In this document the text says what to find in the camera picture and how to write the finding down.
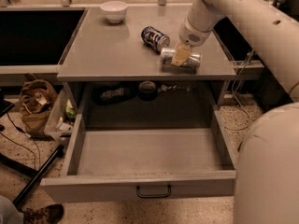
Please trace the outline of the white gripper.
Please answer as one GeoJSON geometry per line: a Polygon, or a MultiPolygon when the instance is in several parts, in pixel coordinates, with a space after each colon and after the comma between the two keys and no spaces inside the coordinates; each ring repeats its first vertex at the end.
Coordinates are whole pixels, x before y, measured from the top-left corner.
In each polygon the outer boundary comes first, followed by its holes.
{"type": "Polygon", "coordinates": [[[208,39],[212,31],[212,26],[208,20],[202,17],[188,17],[179,27],[179,39],[175,47],[175,53],[172,57],[171,64],[181,66],[192,55],[192,47],[202,46],[208,39]]]}

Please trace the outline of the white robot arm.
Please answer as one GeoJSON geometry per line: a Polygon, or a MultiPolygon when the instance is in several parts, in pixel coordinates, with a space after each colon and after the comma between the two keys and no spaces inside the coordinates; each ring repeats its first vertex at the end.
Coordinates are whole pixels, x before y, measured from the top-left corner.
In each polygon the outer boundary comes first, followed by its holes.
{"type": "Polygon", "coordinates": [[[292,102],[259,117],[244,137],[235,179],[234,224],[299,224],[299,24],[264,0],[194,0],[172,64],[182,65],[228,18],[292,102]]]}

